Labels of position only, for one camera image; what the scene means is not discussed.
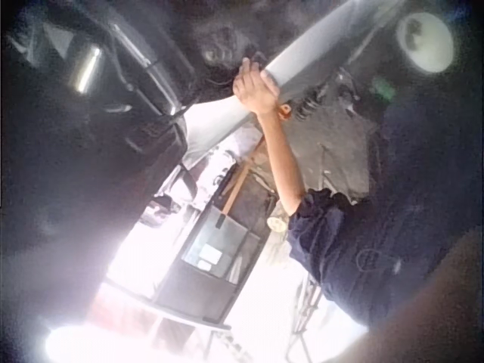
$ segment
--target green object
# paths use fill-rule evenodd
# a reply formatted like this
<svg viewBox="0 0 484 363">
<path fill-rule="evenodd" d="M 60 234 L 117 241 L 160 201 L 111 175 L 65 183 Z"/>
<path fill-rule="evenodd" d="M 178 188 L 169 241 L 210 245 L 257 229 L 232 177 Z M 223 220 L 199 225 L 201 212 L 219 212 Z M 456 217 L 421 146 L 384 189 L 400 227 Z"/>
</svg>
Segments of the green object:
<svg viewBox="0 0 484 363">
<path fill-rule="evenodd" d="M 385 101 L 391 102 L 396 95 L 395 88 L 381 76 L 375 76 L 371 80 L 371 86 L 374 93 L 380 95 Z"/>
</svg>

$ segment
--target sleeve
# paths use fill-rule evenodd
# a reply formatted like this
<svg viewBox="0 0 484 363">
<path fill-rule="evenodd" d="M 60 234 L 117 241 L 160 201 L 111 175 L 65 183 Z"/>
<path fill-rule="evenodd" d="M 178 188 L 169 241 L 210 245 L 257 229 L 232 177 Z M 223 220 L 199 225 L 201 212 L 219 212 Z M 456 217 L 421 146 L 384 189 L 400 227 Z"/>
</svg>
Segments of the sleeve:
<svg viewBox="0 0 484 363">
<path fill-rule="evenodd" d="M 312 277 L 321 283 L 321 263 L 328 255 L 351 207 L 342 194 L 331 197 L 329 189 L 309 189 L 296 213 L 289 220 L 287 240 L 291 245 L 290 257 L 299 262 Z"/>
</svg>

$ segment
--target car underside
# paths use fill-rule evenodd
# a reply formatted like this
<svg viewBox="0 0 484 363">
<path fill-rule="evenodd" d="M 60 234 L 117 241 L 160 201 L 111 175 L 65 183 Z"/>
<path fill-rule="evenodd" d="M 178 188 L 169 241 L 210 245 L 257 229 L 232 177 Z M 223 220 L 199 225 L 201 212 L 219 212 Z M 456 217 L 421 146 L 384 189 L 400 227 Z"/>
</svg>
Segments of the car underside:
<svg viewBox="0 0 484 363">
<path fill-rule="evenodd" d="M 363 197 L 388 89 L 436 79 L 401 61 L 393 72 L 397 20 L 428 9 L 456 13 L 451 2 L 403 0 L 52 0 L 4 10 L 9 354 L 34 361 L 52 327 L 81 321 L 153 196 L 251 120 L 232 93 L 243 57 L 272 74 L 292 107 L 286 127 L 307 186 Z M 274 188 L 267 159 L 257 167 Z"/>
</svg>

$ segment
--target chrome part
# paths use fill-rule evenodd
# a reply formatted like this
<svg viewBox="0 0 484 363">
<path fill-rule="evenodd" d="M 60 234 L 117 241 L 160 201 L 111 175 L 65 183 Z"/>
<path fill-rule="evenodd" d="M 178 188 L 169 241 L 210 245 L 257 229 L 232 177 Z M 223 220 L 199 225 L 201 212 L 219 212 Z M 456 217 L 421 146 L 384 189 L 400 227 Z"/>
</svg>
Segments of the chrome part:
<svg viewBox="0 0 484 363">
<path fill-rule="evenodd" d="M 99 46 L 75 37 L 67 50 L 67 84 L 81 95 L 91 93 L 104 60 L 105 54 Z"/>
</svg>

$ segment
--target metal frame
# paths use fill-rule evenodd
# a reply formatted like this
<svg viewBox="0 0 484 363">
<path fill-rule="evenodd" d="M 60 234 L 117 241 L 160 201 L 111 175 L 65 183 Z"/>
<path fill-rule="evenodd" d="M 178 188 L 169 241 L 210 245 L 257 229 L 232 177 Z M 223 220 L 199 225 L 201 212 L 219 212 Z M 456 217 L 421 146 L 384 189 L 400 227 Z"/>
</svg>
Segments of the metal frame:
<svg viewBox="0 0 484 363">
<path fill-rule="evenodd" d="M 312 363 L 311 355 L 306 340 L 304 339 L 304 333 L 313 313 L 318 309 L 322 295 L 323 292 L 319 284 L 308 274 L 307 278 L 301 284 L 301 293 L 295 308 L 293 331 L 286 351 L 286 361 L 289 363 L 292 363 L 289 355 L 298 340 L 301 342 L 307 362 Z"/>
</svg>

